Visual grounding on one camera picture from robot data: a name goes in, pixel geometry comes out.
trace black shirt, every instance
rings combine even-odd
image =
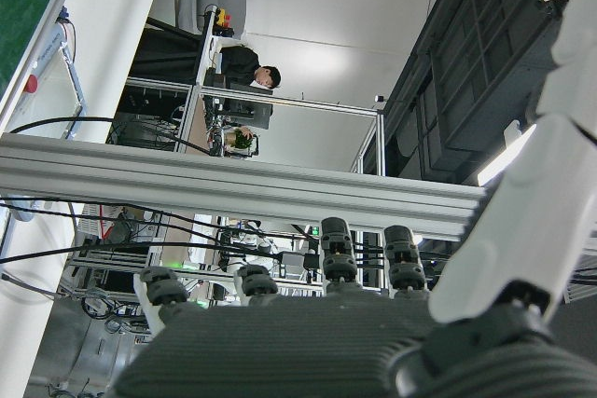
[[[255,70],[260,65],[259,57],[252,49],[242,46],[224,47],[220,53],[222,54],[222,74],[226,76],[227,82],[232,81],[248,86],[255,81]]]

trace yellow component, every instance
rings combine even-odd
[[[215,23],[220,27],[224,26],[224,22],[226,21],[226,10],[224,8],[220,8],[220,14],[217,15],[215,18]]]

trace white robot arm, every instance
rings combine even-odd
[[[549,320],[596,221],[597,0],[571,0],[552,54],[534,135],[431,294],[441,323],[517,298]]]

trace red button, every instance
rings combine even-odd
[[[25,83],[24,91],[27,93],[34,93],[37,90],[37,76],[29,75],[27,83]]]

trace white wall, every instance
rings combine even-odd
[[[282,73],[276,94],[374,107],[388,96],[429,0],[247,0],[245,40]],[[277,106],[259,161],[347,171],[369,118]]]

